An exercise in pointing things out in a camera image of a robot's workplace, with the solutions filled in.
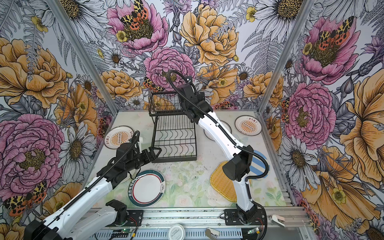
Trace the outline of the white plate green red rim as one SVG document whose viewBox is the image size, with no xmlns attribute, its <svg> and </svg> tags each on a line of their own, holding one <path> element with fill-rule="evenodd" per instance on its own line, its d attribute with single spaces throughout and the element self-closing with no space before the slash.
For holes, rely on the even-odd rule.
<svg viewBox="0 0 384 240">
<path fill-rule="evenodd" d="M 165 178 L 160 172 L 145 170 L 131 181 L 128 197 L 134 206 L 146 208 L 162 198 L 165 188 Z"/>
</svg>

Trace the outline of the yellow woven square plate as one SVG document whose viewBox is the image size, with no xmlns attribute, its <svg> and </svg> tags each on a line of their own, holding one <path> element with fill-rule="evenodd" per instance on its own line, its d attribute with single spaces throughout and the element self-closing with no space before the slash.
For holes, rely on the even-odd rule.
<svg viewBox="0 0 384 240">
<path fill-rule="evenodd" d="M 237 194 L 233 181 L 230 180 L 223 171 L 223 166 L 228 161 L 221 162 L 210 177 L 210 184 L 213 189 L 222 197 L 232 203 L 237 202 Z"/>
</svg>

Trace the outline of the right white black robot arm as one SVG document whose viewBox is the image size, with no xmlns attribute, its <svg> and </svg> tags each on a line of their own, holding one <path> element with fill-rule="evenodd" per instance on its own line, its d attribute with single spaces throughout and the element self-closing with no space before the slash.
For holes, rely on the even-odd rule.
<svg viewBox="0 0 384 240">
<path fill-rule="evenodd" d="M 224 174 L 233 181 L 237 195 L 238 218 L 249 225 L 264 207 L 256 203 L 251 195 L 249 180 L 262 179 L 269 173 L 266 159 L 256 154 L 252 146 L 245 146 L 237 140 L 222 124 L 213 108 L 205 100 L 205 94 L 198 92 L 190 77 L 176 70 L 169 70 L 166 79 L 179 96 L 180 106 L 190 121 L 210 133 L 221 147 L 228 162 L 222 167 Z M 251 176 L 253 158 L 258 158 L 265 166 L 260 175 Z"/>
</svg>

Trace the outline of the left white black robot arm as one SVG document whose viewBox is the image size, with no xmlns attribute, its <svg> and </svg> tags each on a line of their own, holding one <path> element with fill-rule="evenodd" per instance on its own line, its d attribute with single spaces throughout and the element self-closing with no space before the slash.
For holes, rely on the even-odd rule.
<svg viewBox="0 0 384 240">
<path fill-rule="evenodd" d="M 155 161 L 161 148 L 141 150 L 140 132 L 121 144 L 115 157 L 97 172 L 93 180 L 72 200 L 43 221 L 32 221 L 25 228 L 25 240 L 75 240 L 87 238 L 109 225 L 123 225 L 129 219 L 126 204 L 112 200 L 92 216 L 81 218 L 105 195 L 115 189 L 132 170 Z"/>
</svg>

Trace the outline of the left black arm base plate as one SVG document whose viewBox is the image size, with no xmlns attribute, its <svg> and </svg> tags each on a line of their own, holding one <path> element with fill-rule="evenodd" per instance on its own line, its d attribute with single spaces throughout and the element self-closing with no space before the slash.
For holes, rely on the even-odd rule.
<svg viewBox="0 0 384 240">
<path fill-rule="evenodd" d="M 143 210 L 127 210 L 127 217 L 121 227 L 141 227 L 143 215 Z"/>
</svg>

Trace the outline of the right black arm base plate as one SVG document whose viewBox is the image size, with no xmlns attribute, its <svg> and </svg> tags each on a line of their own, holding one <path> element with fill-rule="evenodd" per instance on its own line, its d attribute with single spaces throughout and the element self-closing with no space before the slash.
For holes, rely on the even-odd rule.
<svg viewBox="0 0 384 240">
<path fill-rule="evenodd" d="M 245 213 L 238 209 L 224 209 L 224 220 L 226 226 L 261 226 L 267 222 L 267 214 L 263 209 L 258 209 L 251 215 L 252 212 Z"/>
</svg>

